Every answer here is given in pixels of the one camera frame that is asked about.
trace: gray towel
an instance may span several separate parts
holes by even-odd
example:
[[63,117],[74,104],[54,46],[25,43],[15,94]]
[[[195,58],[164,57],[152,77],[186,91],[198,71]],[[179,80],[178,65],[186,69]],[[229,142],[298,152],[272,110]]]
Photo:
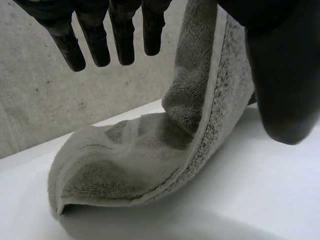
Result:
[[76,131],[49,172],[53,212],[140,205],[176,191],[228,137],[253,92],[244,29],[217,2],[189,0],[165,113]]

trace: white table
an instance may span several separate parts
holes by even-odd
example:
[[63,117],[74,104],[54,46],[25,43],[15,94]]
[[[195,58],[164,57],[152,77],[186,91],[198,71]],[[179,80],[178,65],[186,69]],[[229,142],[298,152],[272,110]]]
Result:
[[[160,101],[96,124],[161,112]],[[180,191],[144,207],[52,217],[47,176],[69,135],[0,160],[0,240],[319,240],[320,122],[297,146],[268,138],[256,108]]]

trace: concrete wall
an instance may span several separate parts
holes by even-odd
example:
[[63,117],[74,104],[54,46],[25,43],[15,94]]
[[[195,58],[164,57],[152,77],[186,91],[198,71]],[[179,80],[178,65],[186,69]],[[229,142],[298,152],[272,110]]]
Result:
[[111,23],[111,64],[94,65],[76,19],[73,28],[86,60],[74,73],[48,32],[13,1],[0,1],[0,159],[160,99],[174,74],[175,52],[186,0],[175,0],[165,13],[159,55],[144,54],[142,14],[136,28],[135,62],[118,62]]

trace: finger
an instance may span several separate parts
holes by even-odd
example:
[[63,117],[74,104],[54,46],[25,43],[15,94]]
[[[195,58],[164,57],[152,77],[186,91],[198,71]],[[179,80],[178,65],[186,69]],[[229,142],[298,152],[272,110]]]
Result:
[[165,26],[164,12],[172,0],[143,0],[143,43],[148,56],[157,55],[161,48],[161,34]]
[[38,19],[37,21],[48,30],[69,68],[74,72],[85,69],[86,61],[72,28],[71,17],[55,21],[53,24]]
[[48,30],[72,71],[79,72],[86,67],[86,61],[71,26],[74,9],[69,1],[14,1]]
[[116,52],[122,65],[130,65],[135,61],[135,28],[132,18],[141,6],[141,2],[141,0],[110,0],[109,15]]
[[92,59],[98,67],[105,67],[110,63],[107,33],[103,24],[106,13],[107,9],[94,12],[76,10],[76,17],[88,44]]
[[272,31],[247,31],[263,125],[281,143],[301,142],[319,118],[319,17],[319,1],[303,0]]
[[107,44],[107,33],[104,19],[109,2],[107,0],[78,0],[75,12],[96,66],[105,67],[110,63],[110,53]]

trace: terry cloth towel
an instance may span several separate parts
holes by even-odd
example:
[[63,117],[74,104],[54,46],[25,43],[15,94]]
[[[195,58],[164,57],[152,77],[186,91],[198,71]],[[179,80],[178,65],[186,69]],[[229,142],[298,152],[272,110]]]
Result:
[[189,0],[165,112],[76,131],[49,172],[53,212],[135,206],[176,191],[228,137],[253,92],[244,29],[214,0]]

